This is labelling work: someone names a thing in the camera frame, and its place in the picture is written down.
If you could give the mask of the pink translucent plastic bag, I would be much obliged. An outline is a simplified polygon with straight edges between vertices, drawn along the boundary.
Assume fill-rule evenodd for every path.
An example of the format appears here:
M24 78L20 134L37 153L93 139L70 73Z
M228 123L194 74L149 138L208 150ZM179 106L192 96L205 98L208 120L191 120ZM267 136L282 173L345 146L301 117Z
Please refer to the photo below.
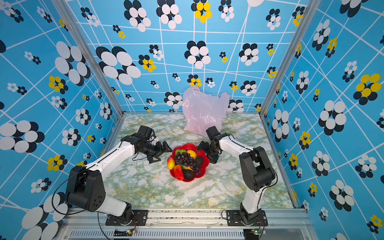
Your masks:
M183 94L183 114L187 124L185 130L207 136L210 127L222 129L226 118L230 95L212 96L200 91L198 87L189 87Z

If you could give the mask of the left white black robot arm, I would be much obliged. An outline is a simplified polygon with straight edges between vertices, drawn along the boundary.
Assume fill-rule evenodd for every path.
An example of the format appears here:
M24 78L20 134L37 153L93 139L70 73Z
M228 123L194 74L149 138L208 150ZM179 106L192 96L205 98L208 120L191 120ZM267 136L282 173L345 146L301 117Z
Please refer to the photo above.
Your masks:
M104 180L129 157L142 153L150 163L159 162L164 153L173 150L166 141L153 143L154 131L138 132L122 138L112 150L84 167L76 166L70 171L66 188L66 202L88 212L97 212L114 217L118 225L133 222L132 205L107 195Z

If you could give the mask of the red yellow mango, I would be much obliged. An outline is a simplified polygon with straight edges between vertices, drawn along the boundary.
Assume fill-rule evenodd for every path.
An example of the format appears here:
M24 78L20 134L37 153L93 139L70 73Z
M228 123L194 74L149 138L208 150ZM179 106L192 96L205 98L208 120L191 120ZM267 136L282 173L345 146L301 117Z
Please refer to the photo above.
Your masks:
M167 166L168 166L168 169L169 170L172 170L176 165L176 162L175 162L175 159L174 157L170 156L168 159L167 159Z

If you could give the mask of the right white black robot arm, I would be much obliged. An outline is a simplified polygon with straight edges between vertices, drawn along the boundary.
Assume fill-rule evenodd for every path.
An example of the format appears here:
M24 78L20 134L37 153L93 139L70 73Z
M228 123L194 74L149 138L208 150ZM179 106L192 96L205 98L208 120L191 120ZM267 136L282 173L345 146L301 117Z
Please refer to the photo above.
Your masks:
M278 175L264 148L251 148L231 135L221 134L212 137L210 143L202 141L197 150L205 152L211 163L216 163L222 152L239 160L243 181L247 186L246 195L240 204L241 221L246 226L259 223L266 227L268 220L260 203L266 189L273 186L272 182L278 179Z

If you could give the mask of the dark purple grape bunch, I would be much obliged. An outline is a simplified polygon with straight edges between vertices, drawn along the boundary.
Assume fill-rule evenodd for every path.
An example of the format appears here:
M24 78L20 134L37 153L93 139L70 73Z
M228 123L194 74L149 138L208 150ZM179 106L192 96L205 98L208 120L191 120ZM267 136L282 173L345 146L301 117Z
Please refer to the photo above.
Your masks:
M175 155L174 157L176 165L180 165L183 169L192 170L196 175L201 174L201 167L195 166L195 159L190 157L190 155L186 152L183 155Z

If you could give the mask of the red flower-shaped plate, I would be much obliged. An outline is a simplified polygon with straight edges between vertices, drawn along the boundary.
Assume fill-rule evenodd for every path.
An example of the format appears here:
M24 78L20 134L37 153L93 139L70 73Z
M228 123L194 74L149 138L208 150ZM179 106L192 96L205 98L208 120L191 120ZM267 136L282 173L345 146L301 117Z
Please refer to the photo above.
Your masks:
M186 183L202 178L209 164L206 153L194 144L176 147L167 160L171 176Z

